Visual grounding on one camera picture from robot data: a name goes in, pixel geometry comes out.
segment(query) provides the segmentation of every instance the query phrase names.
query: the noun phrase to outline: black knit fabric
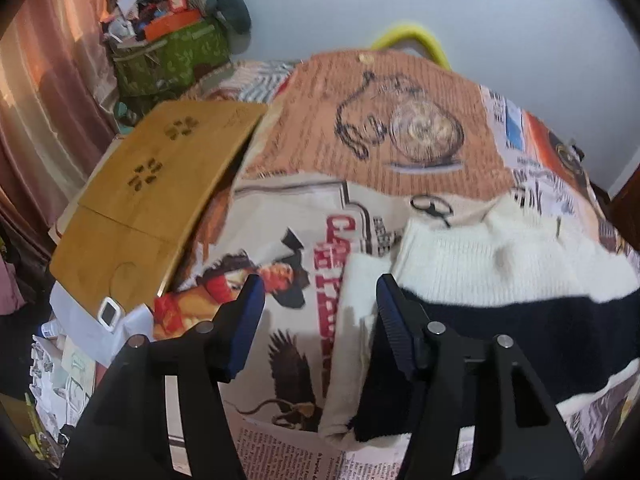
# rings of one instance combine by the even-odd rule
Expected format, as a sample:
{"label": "black knit fabric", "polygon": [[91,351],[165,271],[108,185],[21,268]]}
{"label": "black knit fabric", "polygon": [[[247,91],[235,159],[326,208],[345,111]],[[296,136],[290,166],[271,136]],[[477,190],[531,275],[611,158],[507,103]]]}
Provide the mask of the black knit fabric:
{"label": "black knit fabric", "polygon": [[[404,294],[460,335],[513,337],[555,403],[597,392],[639,355],[640,290],[607,303],[573,297],[490,308],[427,303]],[[467,381],[464,426],[473,424],[474,397]],[[398,371],[378,318],[358,412],[350,423],[356,439],[411,433],[423,398],[424,383],[411,384]]]}

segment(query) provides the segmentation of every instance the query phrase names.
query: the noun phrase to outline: pink fabric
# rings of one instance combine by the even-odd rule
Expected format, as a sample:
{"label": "pink fabric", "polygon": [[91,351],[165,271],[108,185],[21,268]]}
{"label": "pink fabric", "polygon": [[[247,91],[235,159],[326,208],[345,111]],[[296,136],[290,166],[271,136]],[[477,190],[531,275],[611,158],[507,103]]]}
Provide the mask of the pink fabric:
{"label": "pink fabric", "polygon": [[15,269],[0,258],[0,316],[12,314],[24,305],[24,299],[15,281]]}

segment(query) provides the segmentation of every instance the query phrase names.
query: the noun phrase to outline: white ribbed knit fabric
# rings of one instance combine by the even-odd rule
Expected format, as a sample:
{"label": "white ribbed knit fabric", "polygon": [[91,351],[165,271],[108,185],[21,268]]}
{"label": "white ribbed knit fabric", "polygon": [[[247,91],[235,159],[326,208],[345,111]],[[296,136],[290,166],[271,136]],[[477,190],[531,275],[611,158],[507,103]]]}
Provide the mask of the white ribbed knit fabric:
{"label": "white ribbed knit fabric", "polygon": [[[318,428],[321,437],[343,450],[364,446],[347,426],[369,369],[375,283],[385,272],[425,301],[478,307],[561,296],[604,302],[623,298],[639,285],[623,255],[608,253],[569,219],[559,223],[523,210],[510,196],[496,201],[475,225],[433,229],[419,219],[409,220],[393,265],[352,254],[345,266],[331,380]],[[578,404],[583,402],[563,402],[563,415]],[[402,439],[406,436],[381,437],[366,446],[391,447]]]}

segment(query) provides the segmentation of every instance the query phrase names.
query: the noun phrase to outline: wooden board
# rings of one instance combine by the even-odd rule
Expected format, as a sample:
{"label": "wooden board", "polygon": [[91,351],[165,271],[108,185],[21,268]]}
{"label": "wooden board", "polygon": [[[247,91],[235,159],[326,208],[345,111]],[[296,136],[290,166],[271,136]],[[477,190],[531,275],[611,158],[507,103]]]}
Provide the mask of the wooden board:
{"label": "wooden board", "polygon": [[164,102],[109,158],[79,200],[53,276],[89,313],[105,296],[153,306],[216,183],[266,110]]}

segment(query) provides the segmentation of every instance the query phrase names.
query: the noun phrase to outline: orange box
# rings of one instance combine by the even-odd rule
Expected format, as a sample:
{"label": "orange box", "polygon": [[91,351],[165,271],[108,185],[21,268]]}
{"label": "orange box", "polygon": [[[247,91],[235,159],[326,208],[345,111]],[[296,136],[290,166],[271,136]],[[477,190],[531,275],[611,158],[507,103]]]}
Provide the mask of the orange box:
{"label": "orange box", "polygon": [[201,17],[198,9],[185,10],[177,14],[165,14],[145,27],[145,39],[147,41],[157,40],[165,34],[175,32],[187,25],[191,25],[191,23],[197,22]]}

